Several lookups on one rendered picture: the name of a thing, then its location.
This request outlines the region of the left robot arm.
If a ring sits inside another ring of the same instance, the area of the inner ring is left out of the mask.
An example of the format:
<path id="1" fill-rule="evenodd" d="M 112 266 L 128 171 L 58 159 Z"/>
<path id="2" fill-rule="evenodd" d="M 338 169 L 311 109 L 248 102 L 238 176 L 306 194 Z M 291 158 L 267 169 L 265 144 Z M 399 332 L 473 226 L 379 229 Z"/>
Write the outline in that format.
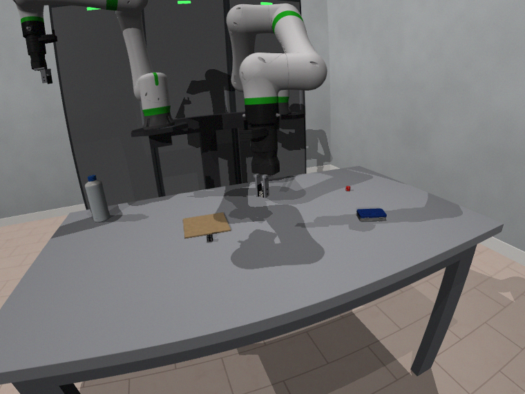
<path id="1" fill-rule="evenodd" d="M 239 4 L 228 12 L 227 27 L 233 54 L 231 83 L 244 92 L 245 105 L 278 103 L 279 114 L 292 114 L 289 90 L 310 91 L 325 81 L 326 64 L 293 5 Z M 274 33 L 284 53 L 254 53 L 260 33 Z"/>

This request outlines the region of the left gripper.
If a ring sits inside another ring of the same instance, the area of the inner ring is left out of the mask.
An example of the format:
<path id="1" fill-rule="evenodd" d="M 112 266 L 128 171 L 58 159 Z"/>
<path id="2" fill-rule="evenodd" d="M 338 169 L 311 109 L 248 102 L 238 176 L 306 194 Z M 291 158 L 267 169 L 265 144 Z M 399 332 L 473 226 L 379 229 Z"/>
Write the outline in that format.
<path id="1" fill-rule="evenodd" d="M 242 116 L 245 118 L 244 128 L 238 130 L 239 139 L 251 140 L 253 156 L 251 171 L 255 173 L 256 197 L 259 197 L 259 191 L 263 190 L 263 198 L 266 198 L 269 196 L 268 177 L 280 171 L 275 124 L 279 122 L 280 116 L 278 103 L 245 105 L 245 114 Z M 248 128 L 247 121 L 251 128 Z M 263 186 L 260 180 L 261 175 L 263 175 Z"/>

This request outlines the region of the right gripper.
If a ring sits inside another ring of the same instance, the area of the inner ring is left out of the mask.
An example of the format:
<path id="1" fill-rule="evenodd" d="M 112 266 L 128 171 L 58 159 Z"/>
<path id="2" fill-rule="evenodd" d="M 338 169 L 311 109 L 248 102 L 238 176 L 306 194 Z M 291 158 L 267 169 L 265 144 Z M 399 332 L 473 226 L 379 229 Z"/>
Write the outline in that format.
<path id="1" fill-rule="evenodd" d="M 45 60 L 45 44 L 57 41 L 55 30 L 52 35 L 46 35 L 44 22 L 42 21 L 25 21 L 21 23 L 23 37 L 26 38 L 28 55 L 31 58 L 31 67 L 34 71 L 40 70 L 42 83 L 52 84 L 51 69 L 47 69 Z"/>

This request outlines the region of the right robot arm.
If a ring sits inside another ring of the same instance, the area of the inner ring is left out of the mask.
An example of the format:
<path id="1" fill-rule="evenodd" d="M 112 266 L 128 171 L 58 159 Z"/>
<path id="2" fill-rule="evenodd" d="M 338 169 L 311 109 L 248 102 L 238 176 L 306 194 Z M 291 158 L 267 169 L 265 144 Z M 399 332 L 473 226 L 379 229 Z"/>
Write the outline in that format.
<path id="1" fill-rule="evenodd" d="M 84 6 L 116 10 L 128 52 L 136 98 L 142 101 L 144 130 L 158 129 L 175 124 L 170 113 L 167 76 L 154 73 L 146 47 L 142 23 L 142 10 L 148 0 L 13 0 L 21 23 L 44 22 L 44 6 Z M 138 83 L 138 84 L 137 84 Z"/>

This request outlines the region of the grey bottle with blue cap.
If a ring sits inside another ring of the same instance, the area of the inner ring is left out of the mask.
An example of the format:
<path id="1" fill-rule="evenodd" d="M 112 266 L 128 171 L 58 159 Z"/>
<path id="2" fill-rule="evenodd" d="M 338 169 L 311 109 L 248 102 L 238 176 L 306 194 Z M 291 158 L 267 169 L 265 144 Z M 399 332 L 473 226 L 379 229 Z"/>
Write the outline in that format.
<path id="1" fill-rule="evenodd" d="M 97 180 L 96 175 L 88 176 L 85 188 L 94 221 L 102 222 L 108 220 L 110 214 L 101 180 Z"/>

